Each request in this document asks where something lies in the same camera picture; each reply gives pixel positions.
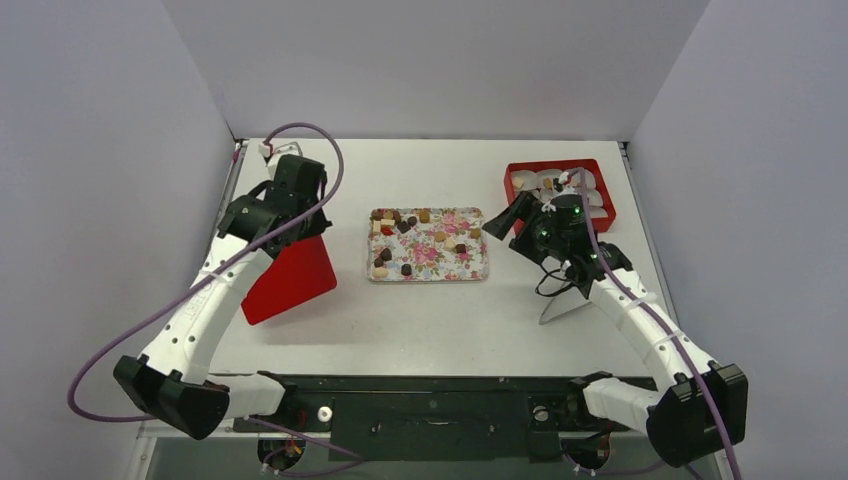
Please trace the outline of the metal serving tongs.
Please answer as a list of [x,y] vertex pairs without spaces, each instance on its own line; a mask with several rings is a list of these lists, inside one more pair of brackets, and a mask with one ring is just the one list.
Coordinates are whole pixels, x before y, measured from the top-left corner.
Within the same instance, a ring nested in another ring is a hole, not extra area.
[[579,309],[586,307],[590,302],[582,297],[569,299],[565,297],[552,298],[543,308],[539,315],[537,324],[546,325],[555,322]]

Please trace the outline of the red box lid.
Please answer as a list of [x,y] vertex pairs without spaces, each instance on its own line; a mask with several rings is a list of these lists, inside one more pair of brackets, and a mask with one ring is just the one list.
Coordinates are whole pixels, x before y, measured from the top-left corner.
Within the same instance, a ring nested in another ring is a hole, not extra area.
[[335,270],[319,235],[284,248],[251,287],[241,306],[246,322],[254,326],[336,287]]

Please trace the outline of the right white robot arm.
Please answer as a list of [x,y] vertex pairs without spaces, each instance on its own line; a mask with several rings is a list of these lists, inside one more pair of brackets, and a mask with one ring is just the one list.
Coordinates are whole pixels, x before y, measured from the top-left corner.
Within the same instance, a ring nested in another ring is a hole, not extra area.
[[626,339],[656,388],[647,390],[598,372],[576,382],[564,400],[578,427],[611,420],[645,435],[669,466],[682,467],[746,435],[748,379],[735,364],[722,365],[696,345],[662,309],[615,245],[599,240],[577,193],[547,202],[523,192],[482,229],[502,240],[516,223],[511,250],[536,265],[554,259],[566,284],[599,308]]

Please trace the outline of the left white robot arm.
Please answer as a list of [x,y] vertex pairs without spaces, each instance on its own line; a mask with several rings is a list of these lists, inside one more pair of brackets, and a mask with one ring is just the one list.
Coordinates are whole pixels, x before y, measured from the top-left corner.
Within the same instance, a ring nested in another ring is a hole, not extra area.
[[269,177],[226,207],[194,293],[136,356],[113,376],[143,412],[202,440],[226,419],[259,415],[272,429],[291,427],[298,402],[260,373],[217,376],[210,364],[248,292],[284,248],[329,226],[318,204],[325,166],[293,154],[269,163]]

